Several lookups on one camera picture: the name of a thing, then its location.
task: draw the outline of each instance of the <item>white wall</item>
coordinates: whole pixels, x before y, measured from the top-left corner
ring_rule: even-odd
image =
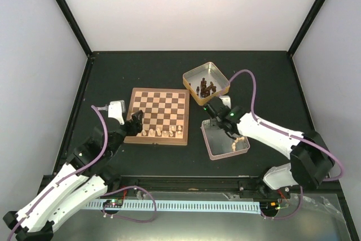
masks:
[[[93,50],[287,50],[315,0],[67,0]]]
[[[50,174],[86,57],[55,0],[0,0],[0,217]],[[0,240],[10,233],[0,221]]]
[[[346,167],[341,180],[361,234],[361,0],[326,0],[294,57],[316,128]]]

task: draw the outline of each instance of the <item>purple cable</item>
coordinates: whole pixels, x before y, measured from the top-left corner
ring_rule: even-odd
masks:
[[[293,211],[291,214],[284,216],[284,217],[267,217],[263,212],[261,211],[261,215],[264,218],[268,218],[270,220],[286,220],[287,218],[293,217],[302,207],[302,199],[303,199],[303,188],[300,186],[300,200],[298,202],[298,206],[295,211]]]
[[[252,117],[254,118],[255,121],[257,121],[257,117],[256,117],[256,114],[254,113],[254,101],[256,99],[256,91],[257,91],[257,85],[256,85],[256,78],[254,76],[254,74],[250,71],[250,70],[247,70],[247,69],[243,69],[243,70],[240,70],[238,72],[236,72],[231,78],[230,78],[230,83],[238,76],[240,75],[241,73],[248,73],[251,78],[252,78],[252,81],[253,81],[253,92],[252,92],[252,100],[251,100],[251,103],[250,103],[250,111],[251,111],[251,114],[252,114]],[[285,135],[285,136],[289,136],[287,132],[284,132],[282,130],[279,130],[271,125],[268,125],[268,124],[265,124],[264,122],[259,122],[259,124],[263,125],[264,127],[266,128],[269,128],[275,132],[278,132],[282,135]],[[294,138],[294,139],[297,139],[301,142],[304,142],[316,149],[319,149],[321,152],[323,152],[324,154],[328,155],[330,158],[332,158],[336,164],[340,167],[340,174],[338,176],[335,176],[335,177],[332,177],[332,178],[325,178],[323,181],[325,182],[330,182],[330,181],[336,181],[338,179],[340,179],[342,176],[344,176],[344,172],[345,172],[345,167],[342,165],[342,163],[339,161],[338,158],[335,157],[335,155],[333,155],[332,153],[330,153],[328,150],[326,150],[325,148],[307,140],[307,139],[304,139],[304,138],[300,138],[296,135],[290,135],[291,138]]]
[[[83,172],[84,170],[86,170],[87,168],[89,168],[90,166],[94,165],[105,153],[105,150],[107,149],[107,144],[108,144],[108,129],[107,129],[107,125],[105,124],[104,118],[102,116],[102,114],[100,114],[100,112],[98,111],[98,109],[95,106],[91,106],[91,108],[95,111],[95,113],[98,115],[100,122],[102,123],[103,126],[103,130],[104,130],[104,144],[103,144],[103,148],[101,150],[101,152],[99,153],[99,155],[89,164],[83,166],[82,168],[70,173],[69,175],[63,177],[62,179],[60,179],[56,184],[59,185],[61,184],[63,181],[65,181],[66,179],[68,179],[70,176],[73,176],[74,174],[77,174],[79,172]],[[27,211],[27,213],[25,213],[27,216],[29,216],[33,210],[35,209],[35,207],[54,189],[54,187],[50,187],[34,204],[33,206],[31,206],[31,208]],[[15,231],[17,230],[17,228],[24,222],[25,218],[22,218],[16,225],[14,228],[12,228],[10,235],[7,238],[7,241],[11,241],[12,236],[14,235]]]
[[[103,214],[105,216],[113,216],[113,217],[116,217],[116,218],[122,218],[123,220],[128,220],[128,221],[132,221],[132,222],[137,222],[137,223],[148,223],[148,222],[152,222],[155,218],[156,218],[156,215],[157,215],[157,204],[156,204],[156,201],[154,200],[153,196],[145,189],[139,187],[139,186],[126,186],[126,187],[123,187],[122,189],[118,189],[116,191],[113,191],[113,192],[109,192],[109,193],[106,193],[104,194],[103,196],[110,196],[110,195],[113,195],[113,194],[116,194],[116,193],[119,193],[121,191],[124,191],[124,190],[128,190],[128,189],[139,189],[140,191],[143,191],[144,193],[146,193],[153,201],[153,205],[154,205],[154,213],[153,213],[153,216],[149,219],[149,220],[136,220],[134,218],[130,218],[130,217],[124,217],[124,216],[119,216],[119,215],[110,215],[110,214],[107,214],[105,212],[105,208],[107,207],[107,205],[105,205],[103,207]]]

